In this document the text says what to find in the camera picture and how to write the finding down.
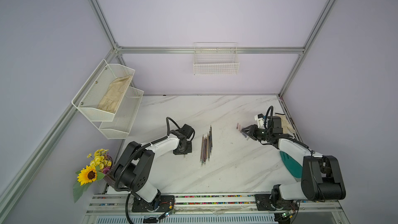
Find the red pencil with clear cap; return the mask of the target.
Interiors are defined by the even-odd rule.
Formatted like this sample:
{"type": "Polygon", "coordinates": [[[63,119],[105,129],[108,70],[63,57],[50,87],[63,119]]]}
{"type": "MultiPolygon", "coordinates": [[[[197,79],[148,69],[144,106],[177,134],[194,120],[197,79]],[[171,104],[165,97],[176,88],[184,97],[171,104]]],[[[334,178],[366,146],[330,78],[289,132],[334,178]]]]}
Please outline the red pencil with clear cap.
{"type": "Polygon", "coordinates": [[[204,139],[204,135],[202,135],[201,154],[200,154],[201,166],[203,166],[204,146],[205,146],[205,139],[204,139]]]}

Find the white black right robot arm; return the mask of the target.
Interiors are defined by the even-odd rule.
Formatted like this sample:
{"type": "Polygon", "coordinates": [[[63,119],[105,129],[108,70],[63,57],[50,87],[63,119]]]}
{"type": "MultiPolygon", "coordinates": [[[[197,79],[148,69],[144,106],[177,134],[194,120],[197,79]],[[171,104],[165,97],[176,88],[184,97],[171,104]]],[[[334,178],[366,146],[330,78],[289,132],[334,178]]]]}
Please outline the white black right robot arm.
{"type": "Polygon", "coordinates": [[[295,208],[301,200],[343,200],[346,189],[338,160],[310,149],[284,133],[282,120],[278,116],[258,115],[257,124],[241,129],[242,134],[261,145],[271,145],[285,153],[301,169],[299,182],[274,185],[269,195],[257,196],[257,203],[270,211],[295,208]]]}

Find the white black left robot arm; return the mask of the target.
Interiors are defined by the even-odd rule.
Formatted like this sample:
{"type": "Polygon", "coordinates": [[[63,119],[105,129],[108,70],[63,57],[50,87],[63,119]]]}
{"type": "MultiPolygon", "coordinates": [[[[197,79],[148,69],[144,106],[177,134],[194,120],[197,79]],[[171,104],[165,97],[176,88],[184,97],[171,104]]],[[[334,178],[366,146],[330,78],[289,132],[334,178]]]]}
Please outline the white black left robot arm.
{"type": "Polygon", "coordinates": [[[156,212],[161,207],[161,192],[150,181],[149,175],[156,158],[165,153],[187,155],[192,152],[195,130],[184,124],[176,130],[168,130],[167,135],[146,144],[130,142],[115,163],[110,175],[115,180],[116,192],[126,191],[138,202],[133,211],[156,212]]]}

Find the cream knitted work glove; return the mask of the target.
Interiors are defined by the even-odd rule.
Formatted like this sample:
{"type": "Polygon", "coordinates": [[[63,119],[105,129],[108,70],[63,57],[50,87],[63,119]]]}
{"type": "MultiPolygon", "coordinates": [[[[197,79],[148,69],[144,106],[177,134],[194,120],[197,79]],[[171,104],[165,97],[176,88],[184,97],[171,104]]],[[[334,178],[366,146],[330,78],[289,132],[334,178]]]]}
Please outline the cream knitted work glove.
{"type": "Polygon", "coordinates": [[[276,113],[275,116],[277,116],[277,117],[279,117],[281,119],[283,134],[290,134],[292,136],[295,136],[296,131],[293,128],[293,126],[291,125],[291,123],[288,121],[286,115],[285,114],[276,113]]]}

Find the green rubber work glove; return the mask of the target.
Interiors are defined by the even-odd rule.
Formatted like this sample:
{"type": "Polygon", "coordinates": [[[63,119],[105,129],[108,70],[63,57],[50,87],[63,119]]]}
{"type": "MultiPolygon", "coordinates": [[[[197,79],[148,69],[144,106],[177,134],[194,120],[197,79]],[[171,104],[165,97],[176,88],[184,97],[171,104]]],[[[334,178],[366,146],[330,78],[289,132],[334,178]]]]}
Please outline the green rubber work glove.
{"type": "Polygon", "coordinates": [[[296,179],[302,178],[303,167],[287,153],[280,151],[280,157],[289,173],[296,179]]]}

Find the cream glove in shelf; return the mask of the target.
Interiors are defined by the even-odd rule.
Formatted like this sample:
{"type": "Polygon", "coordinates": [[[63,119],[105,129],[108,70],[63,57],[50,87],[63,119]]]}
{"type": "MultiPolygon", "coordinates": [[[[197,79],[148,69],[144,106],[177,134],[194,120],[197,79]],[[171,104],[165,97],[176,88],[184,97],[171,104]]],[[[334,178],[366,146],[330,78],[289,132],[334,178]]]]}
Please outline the cream glove in shelf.
{"type": "Polygon", "coordinates": [[[132,78],[133,76],[130,75],[118,77],[112,81],[97,108],[99,110],[115,114],[132,78]]]}

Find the dark glass vase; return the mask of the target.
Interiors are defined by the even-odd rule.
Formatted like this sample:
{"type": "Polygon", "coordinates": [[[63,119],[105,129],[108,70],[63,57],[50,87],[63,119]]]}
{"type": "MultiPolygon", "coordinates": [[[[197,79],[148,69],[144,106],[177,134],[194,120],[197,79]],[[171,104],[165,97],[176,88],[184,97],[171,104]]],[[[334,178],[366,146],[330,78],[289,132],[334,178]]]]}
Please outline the dark glass vase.
{"type": "Polygon", "coordinates": [[[114,177],[115,175],[115,170],[116,170],[117,166],[112,166],[107,173],[104,176],[104,180],[107,182],[107,184],[114,189],[114,191],[117,191],[117,189],[115,189],[115,183],[116,183],[116,178],[114,177]]]}

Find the artificial sunflower bouquet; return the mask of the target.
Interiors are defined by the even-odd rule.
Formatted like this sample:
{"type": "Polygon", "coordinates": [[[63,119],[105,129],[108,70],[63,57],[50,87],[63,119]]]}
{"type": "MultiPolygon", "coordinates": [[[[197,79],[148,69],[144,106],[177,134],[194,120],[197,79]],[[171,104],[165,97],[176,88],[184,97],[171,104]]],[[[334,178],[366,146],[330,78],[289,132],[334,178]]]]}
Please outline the artificial sunflower bouquet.
{"type": "Polygon", "coordinates": [[[90,163],[76,172],[76,181],[73,185],[73,200],[76,203],[88,188],[96,181],[102,180],[111,171],[114,165],[108,149],[98,149],[87,156],[90,163]]]}

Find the white mesh wall shelf lower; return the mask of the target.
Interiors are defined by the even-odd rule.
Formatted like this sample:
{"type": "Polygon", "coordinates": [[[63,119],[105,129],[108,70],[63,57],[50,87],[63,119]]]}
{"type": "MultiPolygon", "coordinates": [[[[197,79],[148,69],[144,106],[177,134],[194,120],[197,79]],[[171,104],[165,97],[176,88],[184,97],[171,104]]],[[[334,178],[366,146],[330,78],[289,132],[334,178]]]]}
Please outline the white mesh wall shelf lower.
{"type": "Polygon", "coordinates": [[[109,140],[126,139],[132,129],[144,92],[129,87],[112,122],[102,122],[99,131],[109,140]]]}

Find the white mesh wall shelf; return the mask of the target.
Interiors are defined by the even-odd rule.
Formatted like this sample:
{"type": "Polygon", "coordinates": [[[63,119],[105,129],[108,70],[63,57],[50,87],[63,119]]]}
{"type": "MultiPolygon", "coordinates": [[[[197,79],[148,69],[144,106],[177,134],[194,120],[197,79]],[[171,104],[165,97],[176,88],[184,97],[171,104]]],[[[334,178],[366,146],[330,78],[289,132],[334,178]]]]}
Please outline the white mesh wall shelf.
{"type": "Polygon", "coordinates": [[[72,105],[91,122],[111,122],[132,82],[135,70],[103,60],[72,105]]]}
{"type": "Polygon", "coordinates": [[[112,122],[102,122],[99,131],[109,140],[126,139],[132,129],[144,92],[129,87],[112,122]]]}

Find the white mesh wall shelf upper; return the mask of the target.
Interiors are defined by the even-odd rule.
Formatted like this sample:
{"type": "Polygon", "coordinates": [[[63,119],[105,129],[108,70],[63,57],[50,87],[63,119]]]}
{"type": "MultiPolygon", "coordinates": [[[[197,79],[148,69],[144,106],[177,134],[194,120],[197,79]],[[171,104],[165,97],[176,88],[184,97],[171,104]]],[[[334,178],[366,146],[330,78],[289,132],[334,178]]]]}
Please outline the white mesh wall shelf upper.
{"type": "Polygon", "coordinates": [[[91,122],[111,122],[132,82],[135,70],[103,60],[72,105],[91,122]]]}

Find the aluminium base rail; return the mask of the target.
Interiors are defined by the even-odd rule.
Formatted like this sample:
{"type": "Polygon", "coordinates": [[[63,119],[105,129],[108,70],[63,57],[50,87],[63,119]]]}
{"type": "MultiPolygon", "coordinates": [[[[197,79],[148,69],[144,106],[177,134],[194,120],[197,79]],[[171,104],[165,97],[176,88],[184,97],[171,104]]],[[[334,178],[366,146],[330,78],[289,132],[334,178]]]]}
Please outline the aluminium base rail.
{"type": "Polygon", "coordinates": [[[95,195],[84,224],[348,224],[336,200],[294,200],[272,209],[269,193],[204,193],[165,195],[155,211],[133,198],[95,195]]]}

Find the aluminium frame profile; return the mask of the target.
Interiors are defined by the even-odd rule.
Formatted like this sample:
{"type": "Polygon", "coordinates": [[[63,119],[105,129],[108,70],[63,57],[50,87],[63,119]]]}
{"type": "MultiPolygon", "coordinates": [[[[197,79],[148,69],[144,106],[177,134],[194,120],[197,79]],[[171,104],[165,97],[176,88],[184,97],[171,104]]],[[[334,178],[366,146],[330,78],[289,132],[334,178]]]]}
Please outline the aluminium frame profile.
{"type": "Polygon", "coordinates": [[[325,0],[1,0],[1,192],[102,55],[297,55],[325,0]]]}

